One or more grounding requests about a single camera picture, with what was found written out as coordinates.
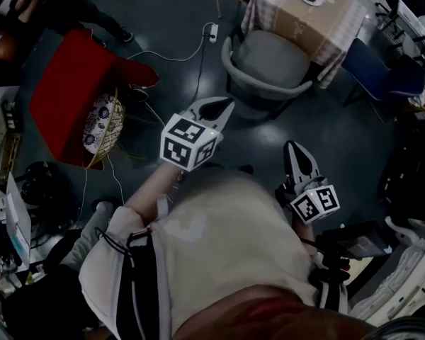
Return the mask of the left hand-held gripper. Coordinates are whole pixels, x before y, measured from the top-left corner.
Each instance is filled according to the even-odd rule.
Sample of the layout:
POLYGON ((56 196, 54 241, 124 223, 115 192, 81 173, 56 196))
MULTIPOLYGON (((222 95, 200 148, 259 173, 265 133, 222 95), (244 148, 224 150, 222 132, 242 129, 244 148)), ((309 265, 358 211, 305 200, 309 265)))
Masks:
POLYGON ((233 98, 214 96, 199 99, 187 111, 174 114, 162 130, 160 158, 184 171, 206 163, 222 141, 222 130, 234 107, 233 98))

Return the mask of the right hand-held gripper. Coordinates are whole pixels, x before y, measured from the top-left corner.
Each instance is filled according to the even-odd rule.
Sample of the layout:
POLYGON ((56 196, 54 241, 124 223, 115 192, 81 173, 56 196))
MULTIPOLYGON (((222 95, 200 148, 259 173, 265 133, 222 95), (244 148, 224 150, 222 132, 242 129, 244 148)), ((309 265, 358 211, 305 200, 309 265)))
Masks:
POLYGON ((288 140, 283 146, 283 160, 287 183, 294 186, 291 191, 295 197, 289 205, 304 224, 312 224, 340 208, 334 186, 319 176, 315 158, 301 144, 288 140))

